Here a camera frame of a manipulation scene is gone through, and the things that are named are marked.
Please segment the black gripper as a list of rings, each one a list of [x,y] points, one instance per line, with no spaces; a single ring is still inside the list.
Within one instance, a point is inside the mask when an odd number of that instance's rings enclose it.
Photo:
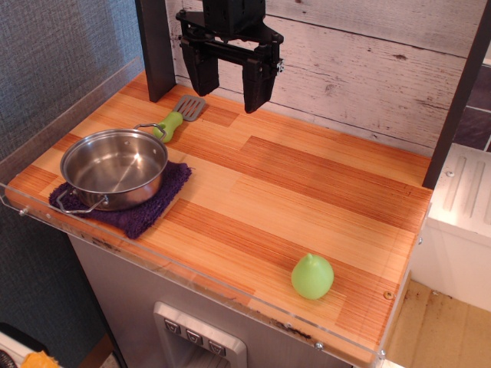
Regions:
[[[180,47],[193,89],[206,96],[219,86],[218,59],[242,65],[246,113],[272,96],[276,73],[284,71],[284,38],[264,24],[264,1],[204,1],[202,11],[176,14]]]

